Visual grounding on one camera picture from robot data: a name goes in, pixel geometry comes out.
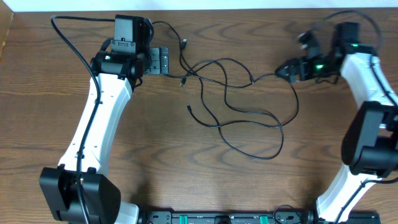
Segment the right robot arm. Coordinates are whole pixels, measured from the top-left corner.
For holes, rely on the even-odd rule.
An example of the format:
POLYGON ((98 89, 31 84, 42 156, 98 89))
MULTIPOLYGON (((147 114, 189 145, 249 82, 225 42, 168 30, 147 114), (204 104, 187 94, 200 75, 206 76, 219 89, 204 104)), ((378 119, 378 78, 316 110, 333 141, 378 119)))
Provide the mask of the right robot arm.
POLYGON ((289 83, 336 75, 346 81, 358 107, 342 141, 341 168, 317 198, 314 214, 314 223, 351 222, 351 210, 372 186, 397 182, 388 179, 397 170, 397 94, 376 48, 360 42, 359 24, 337 24, 328 54, 310 30, 298 42, 306 56, 286 61, 275 74, 289 83))

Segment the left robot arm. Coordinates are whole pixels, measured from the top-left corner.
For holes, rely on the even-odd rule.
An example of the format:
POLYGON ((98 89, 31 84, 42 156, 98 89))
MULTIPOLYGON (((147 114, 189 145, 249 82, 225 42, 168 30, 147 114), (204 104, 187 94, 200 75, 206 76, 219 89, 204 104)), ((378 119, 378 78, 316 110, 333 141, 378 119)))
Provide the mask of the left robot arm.
POLYGON ((39 184, 55 220, 67 223, 140 223, 139 207, 125 202, 108 179, 120 117, 144 75, 169 72, 167 47, 151 47, 150 19, 117 15, 114 35, 84 61, 90 89, 74 137, 57 167, 42 170, 39 184))

